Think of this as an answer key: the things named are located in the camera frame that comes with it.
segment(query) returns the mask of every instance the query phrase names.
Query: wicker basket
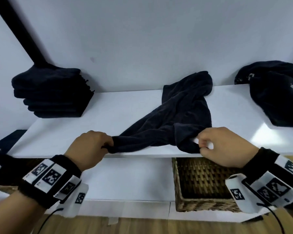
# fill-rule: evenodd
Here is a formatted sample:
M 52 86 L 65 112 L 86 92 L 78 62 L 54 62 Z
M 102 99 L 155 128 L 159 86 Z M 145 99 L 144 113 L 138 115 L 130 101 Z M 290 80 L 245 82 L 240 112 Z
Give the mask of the wicker basket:
M 176 211 L 221 210 L 241 212 L 225 185 L 240 173 L 203 158 L 172 158 Z
M 0 168 L 0 191 L 12 194 L 17 190 L 19 181 L 22 177 L 42 161 L 43 158 L 16 158 L 13 169 L 17 168 L 17 170 L 11 172 L 11 168 Z

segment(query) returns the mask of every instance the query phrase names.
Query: white wall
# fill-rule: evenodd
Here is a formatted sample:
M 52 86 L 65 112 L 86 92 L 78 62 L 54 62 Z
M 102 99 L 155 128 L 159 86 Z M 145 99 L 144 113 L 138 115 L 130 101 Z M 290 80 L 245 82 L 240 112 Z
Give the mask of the white wall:
M 57 66 L 101 91 L 160 89 L 208 70 L 293 62 L 293 0 L 12 0 Z
M 15 98 L 11 79 L 28 70 L 32 61 L 0 16 L 0 139 L 36 120 L 22 99 Z

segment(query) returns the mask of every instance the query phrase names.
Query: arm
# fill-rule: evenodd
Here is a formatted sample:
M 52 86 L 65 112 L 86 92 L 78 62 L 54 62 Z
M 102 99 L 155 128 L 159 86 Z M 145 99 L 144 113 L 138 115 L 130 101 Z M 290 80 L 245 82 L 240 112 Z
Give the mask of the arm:
M 260 172 L 261 168 L 257 162 L 258 157 L 266 157 L 268 162 L 273 151 L 265 151 L 257 148 L 239 135 L 225 127 L 207 128 L 197 136 L 201 155 L 224 167 L 235 167 L 243 169 L 247 177 Z M 207 148 L 207 142 L 211 141 L 213 149 Z M 287 210 L 293 217 L 293 209 Z
M 65 153 L 80 171 L 98 164 L 107 149 L 113 146 L 113 139 L 102 132 L 89 131 L 75 139 Z M 16 191 L 0 202 L 0 234 L 30 233 L 37 221 L 46 211 L 38 202 Z

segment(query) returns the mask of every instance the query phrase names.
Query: wooden floor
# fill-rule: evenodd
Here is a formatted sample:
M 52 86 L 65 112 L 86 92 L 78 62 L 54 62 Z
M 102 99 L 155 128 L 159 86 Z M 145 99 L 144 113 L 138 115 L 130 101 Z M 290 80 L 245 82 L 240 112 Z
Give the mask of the wooden floor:
M 276 211 L 286 234 L 293 233 L 293 218 L 284 210 Z M 45 215 L 37 224 L 37 234 Z M 272 214 L 264 215 L 255 223 L 177 221 L 161 219 L 120 218 L 117 224 L 108 225 L 106 217 L 78 216 L 73 219 L 52 216 L 40 234 L 279 234 L 281 229 Z

